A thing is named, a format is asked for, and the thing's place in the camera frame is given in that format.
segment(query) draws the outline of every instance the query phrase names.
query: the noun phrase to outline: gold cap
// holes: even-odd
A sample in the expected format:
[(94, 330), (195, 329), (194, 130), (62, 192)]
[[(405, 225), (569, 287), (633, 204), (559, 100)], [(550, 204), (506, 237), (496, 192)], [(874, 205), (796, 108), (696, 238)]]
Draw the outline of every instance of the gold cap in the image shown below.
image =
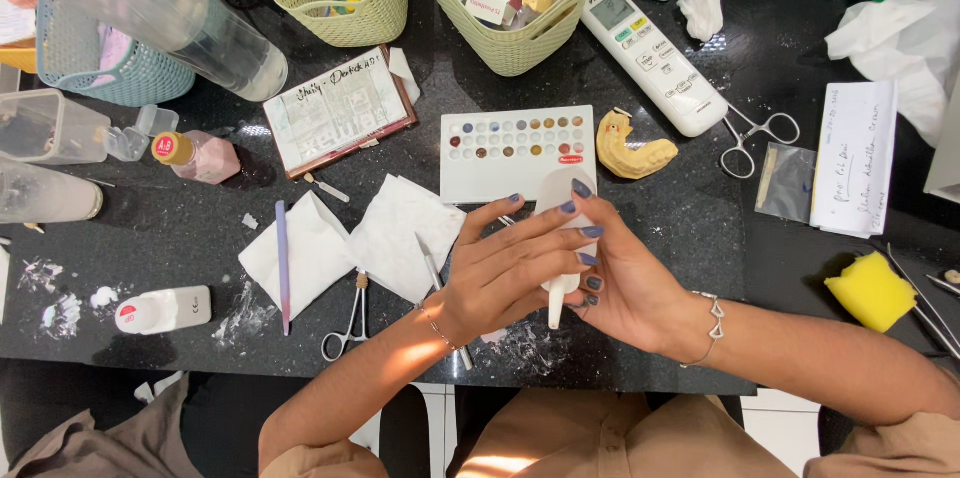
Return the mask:
[(193, 142), (180, 133), (168, 131), (153, 139), (150, 151), (156, 161), (164, 165), (186, 165), (193, 157)]

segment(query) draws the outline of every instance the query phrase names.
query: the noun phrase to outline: bottle cap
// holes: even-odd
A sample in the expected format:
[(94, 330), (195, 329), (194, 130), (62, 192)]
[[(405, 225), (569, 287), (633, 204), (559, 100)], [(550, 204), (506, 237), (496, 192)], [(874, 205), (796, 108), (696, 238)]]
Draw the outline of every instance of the bottle cap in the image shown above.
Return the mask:
[(193, 142), (181, 133), (168, 131), (153, 139), (151, 151), (164, 165), (186, 165), (193, 157)]
[(161, 311), (156, 301), (136, 296), (117, 307), (114, 320), (121, 331), (140, 334), (157, 325), (161, 320)]

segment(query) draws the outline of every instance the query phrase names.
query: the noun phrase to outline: porcelain mixing palette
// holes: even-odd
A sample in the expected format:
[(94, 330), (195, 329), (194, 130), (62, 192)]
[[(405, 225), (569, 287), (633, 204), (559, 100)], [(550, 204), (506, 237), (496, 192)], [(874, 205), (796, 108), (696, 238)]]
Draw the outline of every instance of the porcelain mixing palette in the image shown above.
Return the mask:
[(596, 182), (594, 107), (440, 117), (439, 196), (448, 204), (520, 193), (536, 201), (550, 173), (575, 165)]

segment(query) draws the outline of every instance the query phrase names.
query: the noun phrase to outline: blue basket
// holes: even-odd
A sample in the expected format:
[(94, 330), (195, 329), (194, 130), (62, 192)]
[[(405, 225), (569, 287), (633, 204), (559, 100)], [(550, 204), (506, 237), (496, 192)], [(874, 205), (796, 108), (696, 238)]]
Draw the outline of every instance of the blue basket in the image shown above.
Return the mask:
[[(196, 73), (173, 58), (132, 41), (112, 69), (100, 70), (96, 18), (58, 0), (36, 6), (36, 74), (46, 84), (127, 107), (162, 104), (190, 91)], [(114, 80), (93, 86), (102, 76)]]

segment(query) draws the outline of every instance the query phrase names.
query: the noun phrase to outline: red label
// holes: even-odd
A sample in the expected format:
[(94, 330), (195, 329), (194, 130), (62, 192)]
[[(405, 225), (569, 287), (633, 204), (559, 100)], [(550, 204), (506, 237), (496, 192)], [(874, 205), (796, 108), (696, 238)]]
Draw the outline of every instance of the red label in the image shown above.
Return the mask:
[(156, 140), (156, 155), (167, 156), (174, 152), (174, 140), (170, 137), (160, 137)]

